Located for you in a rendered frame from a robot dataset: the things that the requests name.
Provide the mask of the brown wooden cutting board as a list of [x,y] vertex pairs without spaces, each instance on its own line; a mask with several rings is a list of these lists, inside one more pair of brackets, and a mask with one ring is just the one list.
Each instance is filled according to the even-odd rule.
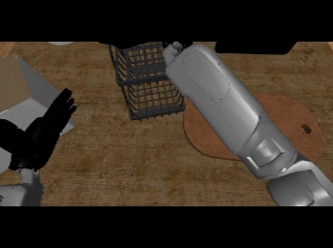
[[[322,155],[324,138],[309,109],[293,98],[282,95],[256,93],[254,97],[262,104],[269,119],[299,152],[310,161],[316,162]],[[216,159],[240,160],[226,149],[191,102],[185,104],[182,128],[193,147],[203,155]]]

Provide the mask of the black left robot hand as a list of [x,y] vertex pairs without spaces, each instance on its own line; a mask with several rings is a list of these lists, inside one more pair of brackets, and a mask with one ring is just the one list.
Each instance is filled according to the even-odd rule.
[[64,89],[44,115],[33,119],[25,130],[10,120],[0,119],[0,147],[11,154],[11,171],[38,171],[45,166],[76,110],[70,95],[72,91]]

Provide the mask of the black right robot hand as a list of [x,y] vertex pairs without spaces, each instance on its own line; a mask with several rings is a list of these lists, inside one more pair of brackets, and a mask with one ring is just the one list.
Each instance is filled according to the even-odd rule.
[[[179,42],[182,48],[188,48],[193,45],[193,42],[181,42],[181,41],[178,41],[178,42]],[[173,42],[165,41],[163,42],[163,48],[166,48],[169,45],[172,45],[172,43]]]

